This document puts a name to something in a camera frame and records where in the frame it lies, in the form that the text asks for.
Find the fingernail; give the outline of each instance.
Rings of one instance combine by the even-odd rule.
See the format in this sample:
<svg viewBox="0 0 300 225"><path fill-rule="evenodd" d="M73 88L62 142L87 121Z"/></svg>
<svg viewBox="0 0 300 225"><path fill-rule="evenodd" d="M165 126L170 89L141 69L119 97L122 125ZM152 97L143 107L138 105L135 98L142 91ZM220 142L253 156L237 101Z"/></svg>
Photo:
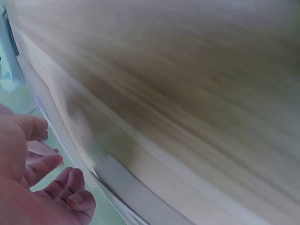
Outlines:
<svg viewBox="0 0 300 225"><path fill-rule="evenodd" d="M68 199L70 199L71 201L79 204L82 201L83 198L81 197L81 195L75 194L75 195L71 195Z"/></svg>

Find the skin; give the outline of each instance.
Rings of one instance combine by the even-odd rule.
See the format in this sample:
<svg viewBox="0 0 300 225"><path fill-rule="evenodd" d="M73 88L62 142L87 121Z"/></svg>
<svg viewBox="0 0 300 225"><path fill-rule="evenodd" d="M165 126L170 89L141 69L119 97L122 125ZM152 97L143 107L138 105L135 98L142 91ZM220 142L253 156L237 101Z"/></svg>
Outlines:
<svg viewBox="0 0 300 225"><path fill-rule="evenodd" d="M14 115L8 107L0 104L0 115L12 116ZM27 163L32 163L44 156L52 155L58 153L58 149L52 149L50 146L46 145L44 142L48 139L48 135L45 135L43 139L38 139L37 141L27 142Z"/></svg>
<svg viewBox="0 0 300 225"><path fill-rule="evenodd" d="M68 167L46 188L31 192L62 161L60 154L26 164L27 142L47 136L47 121L31 115L0 116L0 218L4 225L88 225L96 202L83 173Z"/></svg>

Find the hand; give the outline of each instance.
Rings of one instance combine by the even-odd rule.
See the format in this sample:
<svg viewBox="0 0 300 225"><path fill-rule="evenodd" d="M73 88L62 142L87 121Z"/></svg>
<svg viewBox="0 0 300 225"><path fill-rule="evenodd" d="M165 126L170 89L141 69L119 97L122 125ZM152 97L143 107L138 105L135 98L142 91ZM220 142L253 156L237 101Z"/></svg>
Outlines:
<svg viewBox="0 0 300 225"><path fill-rule="evenodd" d="M59 153L58 149L52 149L41 141L27 142L27 160L26 163L33 163L45 156Z"/></svg>
<svg viewBox="0 0 300 225"><path fill-rule="evenodd" d="M13 111L11 111L5 105L0 104L0 115L12 116L14 115ZM41 159L44 156L52 155L58 153L57 149L52 149L44 142L48 139L48 134L46 133L45 136L37 141L27 142L27 163L32 163Z"/></svg>
<svg viewBox="0 0 300 225"><path fill-rule="evenodd" d="M96 202L81 170L68 167L43 190L29 190L62 162L55 154L26 165L27 141L45 137L47 127L30 115L0 116L0 218L8 225L88 225Z"/></svg>

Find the finger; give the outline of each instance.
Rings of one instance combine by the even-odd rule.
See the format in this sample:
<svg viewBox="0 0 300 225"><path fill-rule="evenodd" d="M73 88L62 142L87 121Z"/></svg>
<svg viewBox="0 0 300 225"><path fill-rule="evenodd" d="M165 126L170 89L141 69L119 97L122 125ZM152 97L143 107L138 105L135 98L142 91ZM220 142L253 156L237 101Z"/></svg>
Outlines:
<svg viewBox="0 0 300 225"><path fill-rule="evenodd" d="M50 155L42 159L27 164L23 173L28 186L32 187L40 182L46 175L53 171L61 162L63 158L60 154Z"/></svg>
<svg viewBox="0 0 300 225"><path fill-rule="evenodd" d="M27 142L27 148L28 151L34 152L39 155L48 156L55 154L55 150L49 147L48 145L38 142L38 141L32 141Z"/></svg>
<svg viewBox="0 0 300 225"><path fill-rule="evenodd" d="M71 196L74 192L84 190L85 182L84 176L80 169L76 168L70 172L67 185L61 195L59 196L60 200L67 202L67 198Z"/></svg>
<svg viewBox="0 0 300 225"><path fill-rule="evenodd" d="M39 195L42 194L43 197L51 201L58 199L58 197L67 186L69 175L72 170L72 167L67 167L66 169L64 169L64 171L61 172L60 175L55 178L55 180L53 180L42 191L39 191Z"/></svg>
<svg viewBox="0 0 300 225"><path fill-rule="evenodd" d="M45 136L44 137L42 137L42 138L39 138L39 139L37 139L37 141L39 141L39 142L45 142L45 141L47 141L48 140L48 131L46 132L46 134L45 134Z"/></svg>
<svg viewBox="0 0 300 225"><path fill-rule="evenodd" d="M30 152L28 151L27 152L27 159L26 159L26 164L30 164L30 163L33 163L35 161L38 161L40 160L41 158L43 158L44 156L41 156L39 154L36 154L36 153L33 153L33 152Z"/></svg>
<svg viewBox="0 0 300 225"><path fill-rule="evenodd" d="M67 199L67 203L76 212L74 215L81 224L89 224L94 216L96 201L93 194L87 190L75 192Z"/></svg>
<svg viewBox="0 0 300 225"><path fill-rule="evenodd" d="M27 183L27 181L25 180L24 177L22 177L22 180L21 180L21 186L22 186L23 188L25 188L26 190L30 190L30 189L29 189L29 186L28 186L28 183Z"/></svg>
<svg viewBox="0 0 300 225"><path fill-rule="evenodd" d="M48 122L45 119L26 114L4 117L21 128L28 142L44 138L47 134Z"/></svg>

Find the gray strip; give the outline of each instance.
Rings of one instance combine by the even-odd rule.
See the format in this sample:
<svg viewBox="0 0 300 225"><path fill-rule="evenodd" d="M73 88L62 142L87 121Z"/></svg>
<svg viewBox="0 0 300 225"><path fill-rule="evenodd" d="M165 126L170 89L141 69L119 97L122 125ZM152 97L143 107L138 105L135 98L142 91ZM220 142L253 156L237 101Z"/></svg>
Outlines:
<svg viewBox="0 0 300 225"><path fill-rule="evenodd" d="M112 156L98 164L95 172L150 225L194 225L145 187Z"/></svg>

